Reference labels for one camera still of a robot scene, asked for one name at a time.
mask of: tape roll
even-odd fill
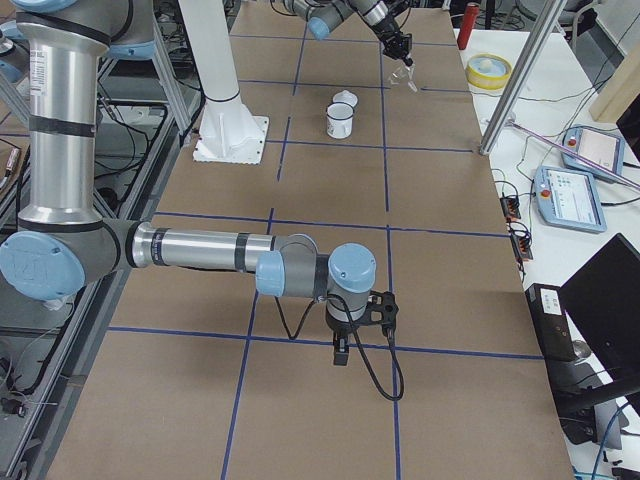
[[[467,62],[467,81],[474,87],[498,90],[507,84],[512,70],[511,64],[504,58],[481,53]]]

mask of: white desk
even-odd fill
[[[500,55],[515,65],[517,57],[527,38],[525,32],[495,32],[474,31],[471,35],[468,48],[461,52],[463,63],[469,57],[478,53],[492,53]],[[534,99],[558,99],[568,95],[574,95],[591,87],[591,82],[582,70],[577,59],[571,52],[568,44],[560,34],[553,34],[549,39],[542,55],[528,79],[521,93],[521,97]],[[483,90],[470,86],[472,92]],[[501,91],[488,92],[491,95],[499,95]],[[519,100],[515,106],[516,121],[524,127],[542,135],[557,134],[564,130],[565,124],[573,116],[580,102],[589,94],[586,92],[576,98],[566,99],[561,102],[534,102]],[[602,129],[615,128],[613,124],[594,122],[589,114],[589,106],[597,95],[594,95],[576,117],[574,123],[593,125]],[[478,116],[478,122],[484,131],[486,123],[491,117],[497,98],[486,95],[474,94],[474,105]],[[491,152],[491,166],[501,169],[506,179],[517,186],[520,193],[526,193],[531,183],[516,170],[516,164],[521,160],[525,145],[526,135],[510,129],[505,129],[496,147]],[[526,157],[520,165],[520,169],[530,177],[538,166],[544,161],[545,165],[561,166],[560,154],[552,150],[547,155],[549,148],[535,139],[529,141]],[[627,147],[625,161],[637,163],[633,152]],[[629,167],[623,169],[623,175],[640,181],[640,170]],[[494,172],[495,178],[501,179],[499,172]],[[597,182],[600,199],[603,202],[618,202],[637,196],[637,193],[621,185],[608,185]],[[502,184],[496,184],[498,192],[502,191]],[[504,186],[505,194],[511,194],[510,186]],[[534,204],[529,209],[529,197],[521,197],[520,210],[523,214],[523,223],[531,225],[534,260],[525,263],[526,277],[523,286],[526,289],[532,283],[548,283],[562,285],[573,273],[575,273],[591,256],[602,247],[613,235],[622,232],[636,248],[640,247],[640,202],[625,206],[605,208],[605,219],[608,229],[605,233],[590,234],[572,230],[551,227],[545,225]],[[573,325],[573,338],[580,338]],[[595,358],[590,358],[589,363],[595,371],[602,370],[602,365]],[[608,382],[611,378],[604,374],[601,380]],[[630,431],[640,431],[640,419],[631,408],[625,410],[625,415],[630,419]],[[623,437],[623,467],[640,470],[640,439],[637,437]],[[591,472],[593,461],[597,453],[597,445],[585,444],[574,446],[567,442],[569,454],[574,466],[580,471]],[[599,472],[610,474],[609,464],[602,464]]]

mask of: sticker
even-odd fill
[[[44,50],[31,51],[31,95],[43,96],[47,94],[47,52]]]
[[[562,315],[560,300],[558,299],[558,292],[556,292],[555,290],[541,288],[540,296],[542,297],[542,310],[544,311],[544,313],[547,313],[549,315]]]

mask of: cup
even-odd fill
[[[333,101],[334,103],[335,102],[348,103],[355,110],[356,105],[358,105],[358,96],[355,93],[350,92],[349,90],[343,90],[339,93],[336,93],[333,96]]]
[[[333,102],[327,107],[327,134],[338,140],[351,135],[353,107],[345,102]]]

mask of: computer monitor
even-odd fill
[[[615,235],[559,290],[560,302],[614,381],[640,374],[640,253]],[[627,396],[640,414],[640,394]]]

